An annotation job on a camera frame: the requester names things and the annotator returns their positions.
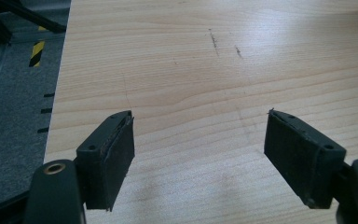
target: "light wood surface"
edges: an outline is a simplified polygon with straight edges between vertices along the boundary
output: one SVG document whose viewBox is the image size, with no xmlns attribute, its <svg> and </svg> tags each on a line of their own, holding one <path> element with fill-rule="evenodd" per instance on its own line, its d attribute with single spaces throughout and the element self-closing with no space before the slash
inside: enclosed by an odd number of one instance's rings
<svg viewBox="0 0 358 224">
<path fill-rule="evenodd" d="M 358 158 L 358 1 L 72 0 L 46 161 L 131 109 L 135 159 L 88 223 L 336 223 L 264 155 L 272 107 Z"/>
</svg>

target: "dark mark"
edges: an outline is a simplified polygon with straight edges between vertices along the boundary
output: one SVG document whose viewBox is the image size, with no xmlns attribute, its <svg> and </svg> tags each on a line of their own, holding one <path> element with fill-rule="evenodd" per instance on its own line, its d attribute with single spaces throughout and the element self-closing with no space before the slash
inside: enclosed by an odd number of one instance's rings
<svg viewBox="0 0 358 224">
<path fill-rule="evenodd" d="M 43 128 L 43 129 L 39 129 L 37 130 L 38 133 L 48 133 L 48 128 Z"/>
<path fill-rule="evenodd" d="M 48 93 L 48 94 L 44 94 L 43 97 L 53 97 L 55 95 L 55 93 Z"/>
<path fill-rule="evenodd" d="M 235 46 L 235 49 L 237 50 L 238 56 L 240 56 L 240 58 L 242 58 L 240 49 L 239 49 L 237 46 Z"/>
<path fill-rule="evenodd" d="M 48 114 L 51 113 L 53 111 L 53 108 L 46 108 L 46 109 L 41 109 L 40 113 L 41 114 Z"/>
<path fill-rule="evenodd" d="M 214 39 L 214 36 L 212 34 L 212 29 L 209 29 L 209 35 L 211 36 L 213 47 L 214 47 L 214 50 L 216 51 L 217 57 L 219 57 L 219 52 L 217 51 L 217 45 L 216 45 L 217 41 Z"/>
</svg>

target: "pencil mark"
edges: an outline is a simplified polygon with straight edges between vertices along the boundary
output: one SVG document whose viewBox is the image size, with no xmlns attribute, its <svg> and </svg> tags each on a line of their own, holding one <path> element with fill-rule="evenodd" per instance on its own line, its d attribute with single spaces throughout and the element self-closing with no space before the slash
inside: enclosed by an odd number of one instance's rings
<svg viewBox="0 0 358 224">
<path fill-rule="evenodd" d="M 212 34 L 212 29 L 209 29 L 209 35 L 211 36 L 213 47 L 214 47 L 214 50 L 216 51 L 216 55 L 217 55 L 217 57 L 219 57 L 219 52 L 217 51 L 217 44 L 216 44 L 217 41 L 214 38 L 214 35 Z"/>
<path fill-rule="evenodd" d="M 237 46 L 235 46 L 235 49 L 237 50 L 238 56 L 243 59 L 240 49 Z"/>
</svg>

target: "yellow and black hazard tape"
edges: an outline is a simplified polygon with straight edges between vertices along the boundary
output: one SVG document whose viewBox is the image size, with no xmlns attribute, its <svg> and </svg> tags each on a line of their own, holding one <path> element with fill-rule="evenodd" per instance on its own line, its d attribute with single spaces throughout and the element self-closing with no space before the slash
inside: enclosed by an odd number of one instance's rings
<svg viewBox="0 0 358 224">
<path fill-rule="evenodd" d="M 45 47 L 45 41 L 38 41 L 34 43 L 34 48 L 32 50 L 30 67 L 38 67 L 40 66 L 40 59 L 42 58 L 43 47 Z"/>
</svg>

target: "gray carpet floor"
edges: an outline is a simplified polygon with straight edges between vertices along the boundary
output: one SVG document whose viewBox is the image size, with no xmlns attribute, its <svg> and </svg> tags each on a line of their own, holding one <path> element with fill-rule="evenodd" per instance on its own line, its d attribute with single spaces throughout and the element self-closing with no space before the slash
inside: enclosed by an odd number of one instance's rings
<svg viewBox="0 0 358 224">
<path fill-rule="evenodd" d="M 23 2 L 33 10 L 38 9 L 37 3 L 42 8 L 37 12 L 67 23 L 70 0 Z M 11 13 L 0 18 L 14 36 L 37 32 L 37 25 Z M 30 187 L 32 174 L 45 155 L 63 37 L 47 39 L 40 66 L 29 67 L 34 42 L 11 44 L 0 72 L 0 202 Z"/>
</svg>

